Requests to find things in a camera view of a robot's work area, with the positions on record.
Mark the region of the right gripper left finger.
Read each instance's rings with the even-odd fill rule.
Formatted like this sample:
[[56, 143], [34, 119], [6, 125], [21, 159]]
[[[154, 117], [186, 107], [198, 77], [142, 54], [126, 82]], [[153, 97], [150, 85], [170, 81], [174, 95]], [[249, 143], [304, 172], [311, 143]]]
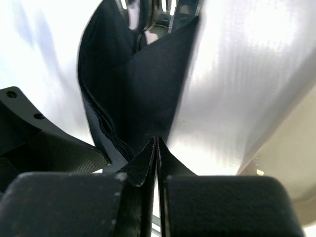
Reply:
[[28, 172], [0, 202], [3, 237], [148, 237], [156, 139], [115, 173]]

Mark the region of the silver fork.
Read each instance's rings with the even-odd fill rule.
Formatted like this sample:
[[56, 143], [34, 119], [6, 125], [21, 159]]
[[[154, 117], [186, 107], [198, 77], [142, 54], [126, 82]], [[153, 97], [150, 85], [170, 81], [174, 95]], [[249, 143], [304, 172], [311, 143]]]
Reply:
[[177, 15], [189, 14], [188, 0], [141, 0], [136, 51], [172, 32]]

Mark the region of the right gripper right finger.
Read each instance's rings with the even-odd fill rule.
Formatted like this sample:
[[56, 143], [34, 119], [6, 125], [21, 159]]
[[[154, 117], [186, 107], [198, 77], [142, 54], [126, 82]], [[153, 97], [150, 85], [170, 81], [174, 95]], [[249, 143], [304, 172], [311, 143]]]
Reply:
[[157, 139], [164, 237], [301, 237], [283, 185], [267, 176], [197, 176]]

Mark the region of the black paper napkin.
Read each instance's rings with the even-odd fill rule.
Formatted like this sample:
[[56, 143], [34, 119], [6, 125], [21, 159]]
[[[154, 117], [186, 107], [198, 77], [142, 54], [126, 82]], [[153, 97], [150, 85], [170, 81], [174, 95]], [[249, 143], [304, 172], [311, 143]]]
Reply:
[[177, 15], [172, 32], [136, 51], [116, 0], [102, 1], [83, 32], [78, 81], [96, 148], [111, 173], [133, 160], [152, 137], [166, 140], [184, 84], [201, 1]]

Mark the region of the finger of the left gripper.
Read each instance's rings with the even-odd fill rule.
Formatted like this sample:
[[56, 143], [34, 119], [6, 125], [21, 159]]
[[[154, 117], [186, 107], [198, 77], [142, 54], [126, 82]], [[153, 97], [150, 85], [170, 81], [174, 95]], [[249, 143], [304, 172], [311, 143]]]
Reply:
[[94, 146], [54, 125], [19, 88], [1, 89], [1, 190], [24, 172], [92, 173], [109, 163]]

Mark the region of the wooden handled spoon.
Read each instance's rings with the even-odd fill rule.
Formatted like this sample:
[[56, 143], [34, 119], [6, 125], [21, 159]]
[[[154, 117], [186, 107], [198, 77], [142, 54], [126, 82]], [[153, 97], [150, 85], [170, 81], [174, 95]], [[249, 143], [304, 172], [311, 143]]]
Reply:
[[147, 0], [117, 0], [116, 4], [129, 29], [142, 32], [148, 21], [149, 2]]

